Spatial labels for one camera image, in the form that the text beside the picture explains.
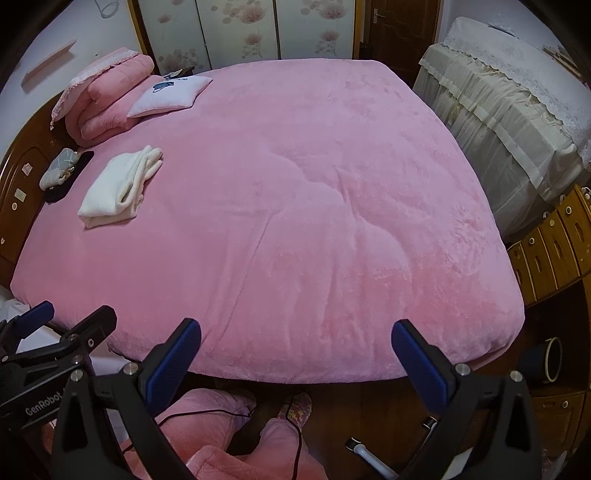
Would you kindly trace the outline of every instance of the black cable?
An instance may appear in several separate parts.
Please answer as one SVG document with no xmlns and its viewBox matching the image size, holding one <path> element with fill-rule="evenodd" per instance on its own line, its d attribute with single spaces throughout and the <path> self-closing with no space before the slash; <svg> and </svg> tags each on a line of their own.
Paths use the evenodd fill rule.
<svg viewBox="0 0 591 480">
<path fill-rule="evenodd" d="M 295 459 L 294 459 L 294 473 L 293 473 L 293 476 L 291 477 L 291 480 L 296 480 L 297 474 L 298 474 L 298 467 L 300 466 L 300 455 L 301 455 L 301 449 L 302 449 L 302 445 L 304 443 L 304 440 L 302 438 L 301 429 L 288 418 L 288 413 L 289 413 L 292 405 L 293 405 L 293 396 L 292 396 L 290 403 L 287 407 L 285 419 L 295 427 L 295 429 L 297 430 L 297 435 L 298 435 L 298 446 L 297 446 L 297 452 L 295 454 Z M 160 422 L 158 422 L 158 427 L 161 427 L 162 425 L 164 425 L 164 423 L 166 423 L 167 421 L 169 421 L 170 419 L 173 419 L 175 417 L 184 417 L 187 415 L 199 415 L 201 413 L 227 413 L 228 415 L 231 415 L 233 417 L 244 417 L 244 418 L 250 419 L 250 418 L 252 418 L 252 413 L 255 411 L 255 409 L 256 409 L 256 407 L 253 408 L 251 411 L 249 411 L 248 414 L 234 413 L 231 411 L 222 410 L 220 408 L 216 408 L 213 410 L 199 410 L 199 411 L 187 411 L 187 412 L 182 412 L 182 413 L 181 412 L 173 413 L 173 414 L 170 414 L 169 416 L 163 418 Z M 129 446 L 125 450 L 123 450 L 122 453 L 126 454 L 133 447 L 134 447 L 134 444 L 130 443 Z"/>
<path fill-rule="evenodd" d="M 298 439 L 297 452 L 295 454 L 295 459 L 294 459 L 294 474 L 291 477 L 291 480 L 296 480 L 297 479 L 297 470 L 298 470 L 298 467 L 300 466 L 301 447 L 302 447 L 302 444 L 303 444 L 303 439 L 302 439 L 302 436 L 301 436 L 301 430 L 300 430 L 300 428 L 294 422 L 292 422 L 290 420 L 290 418 L 289 418 L 290 408 L 293 405 L 294 397 L 295 396 L 292 395 L 291 400 L 290 400 L 290 404 L 288 405 L 287 411 L 285 412 L 285 419 L 289 423 L 291 423 L 295 427 L 295 429 L 297 430 L 297 439 Z"/>
</svg>

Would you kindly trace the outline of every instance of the pink pillow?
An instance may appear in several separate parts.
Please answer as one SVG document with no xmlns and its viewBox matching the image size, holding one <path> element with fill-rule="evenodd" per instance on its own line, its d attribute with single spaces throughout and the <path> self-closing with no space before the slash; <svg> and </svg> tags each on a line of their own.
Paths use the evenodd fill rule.
<svg viewBox="0 0 591 480">
<path fill-rule="evenodd" d="M 78 75 L 72 78 L 70 83 L 68 83 L 61 94 L 61 97 L 54 105 L 53 110 L 51 111 L 50 126 L 53 126 L 54 122 L 63 118 L 71 110 L 82 92 L 86 90 L 86 87 L 88 87 L 101 73 L 107 71 L 114 65 L 118 65 L 119 63 L 135 57 L 136 55 L 139 55 L 139 53 L 122 47 L 94 61 L 78 73 Z"/>
</svg>

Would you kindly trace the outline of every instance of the wooden furniture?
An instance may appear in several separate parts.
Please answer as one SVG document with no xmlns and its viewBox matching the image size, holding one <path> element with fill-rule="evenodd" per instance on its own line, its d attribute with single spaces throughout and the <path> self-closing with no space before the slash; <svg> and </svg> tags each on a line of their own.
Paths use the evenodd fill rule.
<svg viewBox="0 0 591 480">
<path fill-rule="evenodd" d="M 411 88 L 418 61 L 435 42 L 440 0 L 366 0 L 370 59 L 390 67 Z"/>
<path fill-rule="evenodd" d="M 29 119 L 0 164 L 0 285 L 6 288 L 10 288 L 18 257 L 43 205 L 41 177 L 63 148 L 78 148 L 63 120 L 49 130 L 51 109 L 59 95 Z"/>
<path fill-rule="evenodd" d="M 574 452 L 591 426 L 591 202 L 575 186 L 542 224 L 508 250 L 523 295 L 525 324 L 482 371 L 517 364 L 526 348 L 557 336 L 563 367 L 553 384 L 531 386 L 548 454 Z"/>
</svg>

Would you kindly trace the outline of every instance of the pink bedspread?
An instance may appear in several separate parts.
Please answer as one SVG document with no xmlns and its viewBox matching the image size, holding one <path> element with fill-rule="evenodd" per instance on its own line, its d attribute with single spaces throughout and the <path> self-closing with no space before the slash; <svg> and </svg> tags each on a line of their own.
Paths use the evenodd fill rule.
<svg viewBox="0 0 591 480">
<path fill-rule="evenodd" d="M 94 147 L 45 205 L 17 265 L 21 301 L 70 327 L 102 304 L 109 344 L 142 359 L 184 317 L 191 370 L 269 382 L 404 375 L 409 318 L 453 361 L 504 351 L 524 308 L 476 175 L 436 115 L 374 61 L 288 60 L 208 72 L 183 111 Z M 164 164 L 136 219 L 89 231 L 76 212 L 117 154 Z"/>
</svg>

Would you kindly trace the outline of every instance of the metal screw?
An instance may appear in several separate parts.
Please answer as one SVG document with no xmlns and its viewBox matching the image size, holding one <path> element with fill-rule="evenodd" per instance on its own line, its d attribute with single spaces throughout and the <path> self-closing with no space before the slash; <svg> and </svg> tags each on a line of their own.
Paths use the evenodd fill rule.
<svg viewBox="0 0 591 480">
<path fill-rule="evenodd" d="M 125 375 L 133 375 L 138 370 L 139 370 L 138 364 L 133 363 L 133 362 L 129 362 L 128 364 L 125 364 L 125 366 L 123 367 L 123 373 Z"/>
<path fill-rule="evenodd" d="M 456 365 L 456 372 L 461 375 L 462 377 L 465 377 L 467 374 L 469 374 L 472 370 L 470 370 L 470 367 L 467 366 L 466 364 L 457 364 Z"/>
<path fill-rule="evenodd" d="M 82 377 L 84 377 L 84 372 L 82 370 L 74 370 L 71 374 L 70 374 L 70 378 L 74 381 L 74 382 L 78 382 L 82 379 Z"/>
<path fill-rule="evenodd" d="M 521 382 L 523 380 L 523 375 L 521 375 L 521 372 L 518 372 L 517 370 L 513 370 L 509 374 L 509 378 L 512 379 L 513 382 Z"/>
</svg>

